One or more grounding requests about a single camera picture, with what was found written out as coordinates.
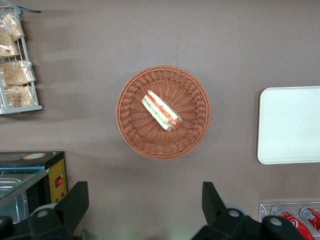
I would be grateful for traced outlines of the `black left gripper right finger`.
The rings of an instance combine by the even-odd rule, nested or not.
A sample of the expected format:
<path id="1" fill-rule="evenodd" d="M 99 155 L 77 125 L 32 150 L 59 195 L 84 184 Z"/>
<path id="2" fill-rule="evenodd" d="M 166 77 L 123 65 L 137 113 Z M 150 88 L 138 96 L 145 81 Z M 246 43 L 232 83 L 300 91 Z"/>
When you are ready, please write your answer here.
<path id="1" fill-rule="evenodd" d="M 227 208 L 212 182 L 202 183 L 204 225 L 194 240 L 304 240 L 305 237 L 289 220 L 266 216 L 262 222 L 236 208 Z"/>

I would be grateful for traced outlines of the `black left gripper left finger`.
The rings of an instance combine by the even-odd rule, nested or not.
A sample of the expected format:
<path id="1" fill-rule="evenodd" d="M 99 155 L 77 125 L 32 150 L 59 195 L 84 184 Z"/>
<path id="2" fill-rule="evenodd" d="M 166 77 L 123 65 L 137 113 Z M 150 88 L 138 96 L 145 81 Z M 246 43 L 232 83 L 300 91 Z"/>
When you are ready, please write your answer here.
<path id="1" fill-rule="evenodd" d="M 74 231 L 89 208 L 86 181 L 77 182 L 53 208 L 42 207 L 26 219 L 13 223 L 0 217 L 2 240 L 73 240 Z"/>

